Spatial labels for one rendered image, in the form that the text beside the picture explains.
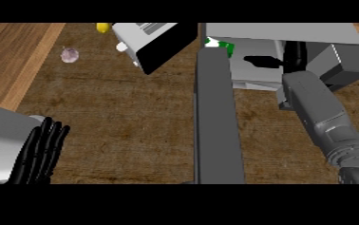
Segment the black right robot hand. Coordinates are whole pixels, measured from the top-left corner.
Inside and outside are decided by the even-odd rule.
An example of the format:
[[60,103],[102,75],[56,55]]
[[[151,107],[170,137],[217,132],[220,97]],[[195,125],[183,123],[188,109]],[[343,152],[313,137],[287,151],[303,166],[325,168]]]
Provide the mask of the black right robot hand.
[[244,60],[255,67],[284,68],[284,73],[304,71],[307,66],[307,47],[304,42],[287,41],[284,59],[272,56],[245,56]]

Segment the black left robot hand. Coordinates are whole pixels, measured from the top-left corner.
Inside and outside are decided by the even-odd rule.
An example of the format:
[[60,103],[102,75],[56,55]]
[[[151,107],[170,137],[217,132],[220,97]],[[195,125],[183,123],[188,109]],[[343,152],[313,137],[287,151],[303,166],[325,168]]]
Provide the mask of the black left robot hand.
[[46,117],[41,125],[32,129],[19,150],[7,184],[50,183],[68,133],[69,126]]

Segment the grey microwave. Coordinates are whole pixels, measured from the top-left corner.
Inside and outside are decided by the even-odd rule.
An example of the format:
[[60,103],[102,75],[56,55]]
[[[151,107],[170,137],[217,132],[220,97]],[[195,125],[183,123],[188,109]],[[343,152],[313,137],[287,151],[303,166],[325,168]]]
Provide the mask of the grey microwave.
[[235,45],[230,58],[233,88],[276,91],[281,68],[260,68],[247,55],[284,59],[287,41],[307,44],[307,70],[341,89],[359,80],[359,30],[352,23],[207,23],[205,36]]

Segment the white and green milk carton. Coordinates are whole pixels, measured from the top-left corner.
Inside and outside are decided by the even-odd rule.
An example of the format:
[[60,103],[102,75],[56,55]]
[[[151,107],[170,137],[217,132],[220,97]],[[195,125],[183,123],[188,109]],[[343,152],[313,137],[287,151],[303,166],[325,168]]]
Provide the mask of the white and green milk carton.
[[227,57],[233,56],[233,52],[235,52],[235,45],[229,42],[216,40],[211,37],[205,38],[205,47],[222,47],[227,50]]

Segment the pale purple garlic bulb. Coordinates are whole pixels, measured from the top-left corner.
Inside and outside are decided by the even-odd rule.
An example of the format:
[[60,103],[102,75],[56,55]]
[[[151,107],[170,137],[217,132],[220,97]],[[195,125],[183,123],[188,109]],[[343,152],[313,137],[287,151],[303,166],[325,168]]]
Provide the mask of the pale purple garlic bulb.
[[78,60],[78,51],[66,47],[60,53],[60,58],[65,63],[74,63]]

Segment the white and black appliance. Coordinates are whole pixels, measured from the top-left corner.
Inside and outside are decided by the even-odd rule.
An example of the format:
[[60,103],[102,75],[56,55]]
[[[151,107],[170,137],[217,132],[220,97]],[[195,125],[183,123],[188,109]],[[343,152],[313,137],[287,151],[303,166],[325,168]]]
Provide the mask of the white and black appliance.
[[114,23],[124,52],[136,66],[151,75],[198,37],[196,23]]

